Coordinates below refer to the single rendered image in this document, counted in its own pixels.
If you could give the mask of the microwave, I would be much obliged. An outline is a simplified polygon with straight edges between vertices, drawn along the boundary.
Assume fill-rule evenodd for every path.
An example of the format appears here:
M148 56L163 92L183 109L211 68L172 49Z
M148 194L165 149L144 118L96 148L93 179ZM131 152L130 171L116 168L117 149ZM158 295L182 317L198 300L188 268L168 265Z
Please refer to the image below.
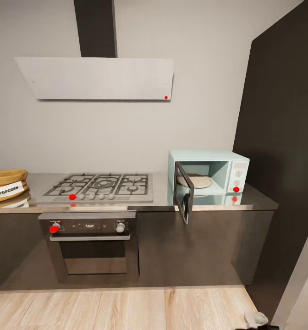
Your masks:
M168 177L190 230L194 193L242 193L250 159L228 150L169 150Z

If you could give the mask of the popcorn bag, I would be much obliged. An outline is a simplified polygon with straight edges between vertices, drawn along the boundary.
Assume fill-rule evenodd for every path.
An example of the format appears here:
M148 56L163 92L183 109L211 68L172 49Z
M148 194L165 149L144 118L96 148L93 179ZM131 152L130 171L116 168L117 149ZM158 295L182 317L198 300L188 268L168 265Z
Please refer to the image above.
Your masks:
M23 169L0 171L0 202L18 197L30 189L26 183L27 174Z

